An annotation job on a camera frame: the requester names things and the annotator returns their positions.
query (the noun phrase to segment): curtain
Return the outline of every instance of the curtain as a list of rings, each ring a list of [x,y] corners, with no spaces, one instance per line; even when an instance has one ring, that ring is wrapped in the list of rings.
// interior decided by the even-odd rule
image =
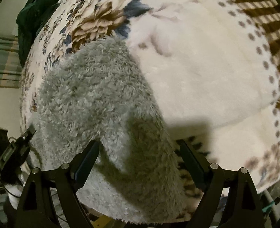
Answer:
[[[20,88],[21,65],[18,38],[0,36],[0,87]]]

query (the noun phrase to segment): bed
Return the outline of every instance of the bed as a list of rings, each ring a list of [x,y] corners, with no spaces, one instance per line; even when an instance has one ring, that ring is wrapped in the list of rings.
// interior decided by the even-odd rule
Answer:
[[[280,179],[276,0],[59,2],[22,72],[22,132],[37,111],[44,76],[87,42],[116,34],[139,59],[173,140],[184,139],[224,169],[246,167],[258,192]],[[175,153],[186,207],[172,222],[189,220],[202,197],[178,148]],[[226,196],[224,191],[219,210]]]

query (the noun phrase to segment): black cable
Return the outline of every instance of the black cable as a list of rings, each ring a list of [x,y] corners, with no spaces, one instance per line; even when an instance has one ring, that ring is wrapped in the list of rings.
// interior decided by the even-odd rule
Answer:
[[[16,195],[14,195],[13,193],[11,193],[11,192],[5,187],[4,183],[3,183],[1,180],[0,180],[0,183],[2,184],[3,188],[5,188],[5,191],[6,191],[7,193],[9,193],[11,196],[16,197],[16,198],[18,198],[18,199],[21,198],[21,196],[16,196]]]
[[[68,222],[67,222],[66,220],[64,220],[63,218],[60,218],[60,216],[59,216],[59,215],[57,215],[57,217],[58,217],[60,220],[62,220],[62,221],[64,221],[64,222],[66,222],[66,223],[68,224]]]

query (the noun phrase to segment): black bracket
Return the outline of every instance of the black bracket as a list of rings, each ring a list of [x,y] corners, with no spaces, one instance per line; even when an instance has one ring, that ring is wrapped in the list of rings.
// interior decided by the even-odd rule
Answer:
[[[91,141],[71,163],[56,170],[34,168],[22,192],[15,228],[59,228],[50,188],[56,188],[70,228],[93,228],[76,196],[82,188],[99,154],[99,141]]]
[[[179,140],[181,157],[197,188],[204,194],[187,228],[209,228],[223,188],[230,188],[218,228],[264,228],[262,207],[255,185],[246,168],[223,170],[210,164],[191,146]]]

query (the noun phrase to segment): dark green cloth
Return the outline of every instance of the dark green cloth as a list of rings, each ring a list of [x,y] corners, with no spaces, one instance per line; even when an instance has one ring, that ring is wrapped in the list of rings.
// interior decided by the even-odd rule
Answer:
[[[59,6],[59,0],[28,0],[17,17],[19,58],[24,67],[30,48],[44,25]]]

